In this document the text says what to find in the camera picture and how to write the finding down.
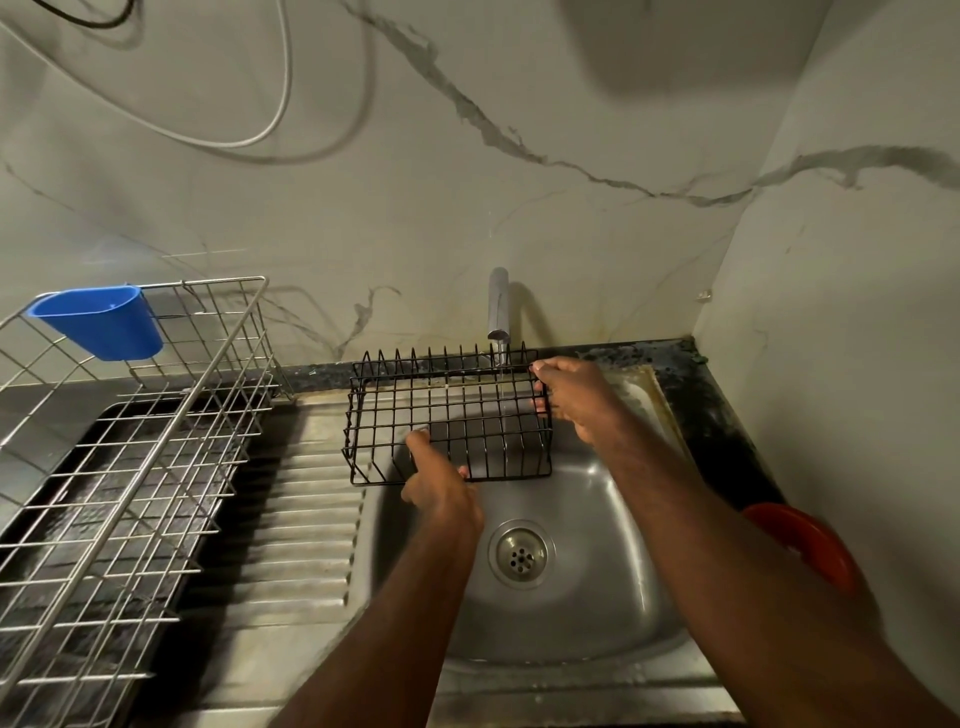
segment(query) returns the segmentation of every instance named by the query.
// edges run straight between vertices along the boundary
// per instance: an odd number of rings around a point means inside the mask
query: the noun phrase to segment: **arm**
[[[402,496],[420,509],[417,532],[363,616],[270,728],[426,724],[483,513],[474,486],[425,432],[411,433],[407,447],[418,473]]]
[[[733,511],[577,359],[536,362],[607,464],[661,578],[753,724],[960,726],[832,587]]]

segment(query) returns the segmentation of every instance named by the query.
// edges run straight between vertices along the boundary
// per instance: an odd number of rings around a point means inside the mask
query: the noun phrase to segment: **white cable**
[[[283,115],[287,112],[287,107],[290,105],[290,89],[293,85],[293,44],[290,41],[290,20],[287,17],[287,9],[284,4],[284,0],[276,0],[276,14],[280,21],[280,35],[283,41],[283,90],[280,93],[280,101],[276,106],[276,112],[274,113],[274,118],[270,120],[270,123],[264,127],[263,131],[250,136],[246,139],[240,139],[239,141],[210,141],[208,139],[198,139],[194,136],[187,136],[186,134],[181,134],[177,132],[172,132],[169,129],[164,129],[163,127],[154,124],[151,121],[147,121],[142,116],[137,116],[135,113],[128,109],[124,109],[122,106],[117,104],[115,101],[111,101],[109,98],[104,96],[100,91],[98,91],[93,86],[89,85],[87,82],[82,81],[80,78],[72,74],[66,68],[57,63],[50,56],[45,54],[39,48],[37,48],[33,43],[21,35],[18,30],[10,26],[5,20],[0,18],[0,28],[3,28],[7,33],[13,36],[16,40],[23,45],[28,51],[34,54],[41,61],[47,63],[51,68],[60,73],[64,78],[69,79],[74,84],[78,85],[80,88],[85,90],[87,93],[91,94],[95,98],[102,101],[104,104],[109,106],[111,109],[126,116],[131,121],[136,122],[137,124],[142,124],[147,129],[153,130],[154,132],[163,134],[164,136],[169,136],[171,139],[176,139],[176,141],[182,141],[186,144],[192,144],[195,147],[206,147],[208,149],[240,149],[242,147],[250,147],[253,144],[256,144],[258,141],[263,141],[274,132],[276,127],[279,126],[280,121],[283,119]]]

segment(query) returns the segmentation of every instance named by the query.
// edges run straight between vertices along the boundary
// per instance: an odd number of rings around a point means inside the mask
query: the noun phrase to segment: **wire grid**
[[[27,306],[0,324],[0,354],[18,367],[0,398],[32,380],[36,402],[0,455],[40,475],[0,538],[0,724],[108,725],[132,681],[149,677],[157,630],[177,620],[180,582],[198,570],[193,554],[216,531],[259,416],[289,391],[260,313],[266,286],[262,277],[142,286],[164,349],[127,363],[129,391],[56,463],[33,454],[25,434],[54,426],[58,401],[89,384],[77,373],[99,379],[96,362],[24,316]],[[40,338],[39,354],[3,346],[14,325]]]
[[[474,347],[427,356],[376,359],[366,353],[350,379],[344,456],[354,485],[399,485],[416,472],[404,445],[427,428],[435,447],[467,480],[521,480],[552,472],[552,422],[535,386],[535,350],[487,352]],[[537,412],[540,401],[542,413]]]

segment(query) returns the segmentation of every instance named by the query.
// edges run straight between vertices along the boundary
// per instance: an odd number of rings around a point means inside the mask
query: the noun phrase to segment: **marble wall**
[[[960,712],[960,5],[838,0],[697,324],[787,498]]]
[[[0,307],[265,274],[306,363],[483,341],[503,265],[530,343],[690,333],[828,0],[288,4],[290,112],[238,153],[131,123],[0,33]],[[276,103],[268,0],[144,3],[110,33],[0,12],[183,133],[242,137]]]

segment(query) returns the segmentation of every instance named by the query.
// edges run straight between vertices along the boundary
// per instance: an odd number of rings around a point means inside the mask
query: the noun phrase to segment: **person's left hand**
[[[426,430],[414,430],[406,439],[407,448],[417,464],[417,472],[407,480],[400,497],[416,505],[426,518],[450,520],[458,525],[483,530],[483,510],[476,486],[464,482],[466,467],[459,470],[430,447]]]

